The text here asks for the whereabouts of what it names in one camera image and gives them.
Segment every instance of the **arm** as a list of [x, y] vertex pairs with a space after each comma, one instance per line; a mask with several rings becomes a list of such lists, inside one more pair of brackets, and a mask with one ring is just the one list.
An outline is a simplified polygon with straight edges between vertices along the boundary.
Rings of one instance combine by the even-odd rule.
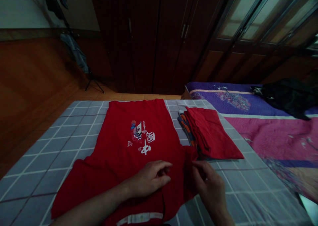
[[[202, 179], [199, 169], [206, 174], [206, 179]], [[225, 184], [218, 173], [208, 162], [194, 161], [193, 177], [202, 202], [213, 223], [216, 226], [234, 225], [234, 221], [226, 207]]]
[[132, 178], [77, 205], [51, 225], [99, 225], [121, 203], [133, 197], [148, 196], [170, 182], [166, 173], [171, 166], [166, 161], [149, 162]]

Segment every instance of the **wooden wardrobe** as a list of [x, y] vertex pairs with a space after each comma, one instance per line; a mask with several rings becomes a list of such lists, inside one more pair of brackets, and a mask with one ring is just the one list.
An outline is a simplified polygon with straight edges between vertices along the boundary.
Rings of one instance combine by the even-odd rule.
[[117, 89], [181, 94], [224, 0], [93, 0]]

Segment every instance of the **stack of folded clothes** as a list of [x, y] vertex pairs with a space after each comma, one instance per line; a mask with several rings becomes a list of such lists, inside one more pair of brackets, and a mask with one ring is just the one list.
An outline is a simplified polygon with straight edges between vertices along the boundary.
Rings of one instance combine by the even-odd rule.
[[178, 120], [202, 159], [244, 159], [224, 131], [217, 111], [188, 107], [186, 109], [187, 111], [180, 113]]

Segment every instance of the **red t-shirt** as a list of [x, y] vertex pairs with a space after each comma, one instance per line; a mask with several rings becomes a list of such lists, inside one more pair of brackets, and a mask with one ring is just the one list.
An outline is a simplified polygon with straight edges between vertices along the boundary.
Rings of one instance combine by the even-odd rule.
[[180, 144], [163, 100], [110, 102], [94, 152], [75, 161], [56, 195], [52, 218], [132, 177], [146, 163], [165, 160], [173, 164], [171, 182], [123, 203], [105, 220], [107, 225], [162, 224], [197, 194], [191, 163], [196, 158], [195, 148]]

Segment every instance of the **printed graphic on shirt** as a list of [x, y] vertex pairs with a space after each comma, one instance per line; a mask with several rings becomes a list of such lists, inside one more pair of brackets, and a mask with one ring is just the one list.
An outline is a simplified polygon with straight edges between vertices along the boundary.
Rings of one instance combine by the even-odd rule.
[[141, 153], [147, 155], [148, 151], [151, 151], [151, 147], [149, 145], [147, 145], [146, 139], [145, 139], [145, 146], [142, 148]]
[[[147, 155], [148, 151], [151, 151], [151, 146], [147, 145], [148, 143], [153, 142], [156, 138], [155, 138], [155, 133], [154, 132], [148, 132], [146, 130], [146, 124], [145, 121], [141, 121], [139, 122], [139, 124], [136, 126], [136, 121], [133, 120], [132, 121], [132, 125], [130, 127], [130, 131], [131, 131], [131, 136], [132, 136], [132, 140], [137, 142], [137, 143], [141, 143], [142, 144], [142, 134], [144, 134], [144, 140], [145, 140], [145, 145], [143, 147], [139, 147], [138, 151], [141, 152], [141, 154], [145, 154]], [[133, 143], [131, 141], [128, 141], [128, 145], [127, 147], [132, 146]]]
[[136, 126], [136, 121], [132, 121], [132, 126], [130, 127], [132, 140], [138, 143], [142, 143], [141, 140], [141, 122]]
[[155, 140], [155, 133], [151, 132], [151, 133], [148, 133], [147, 132], [147, 141], [150, 143], [150, 142], [153, 142]]

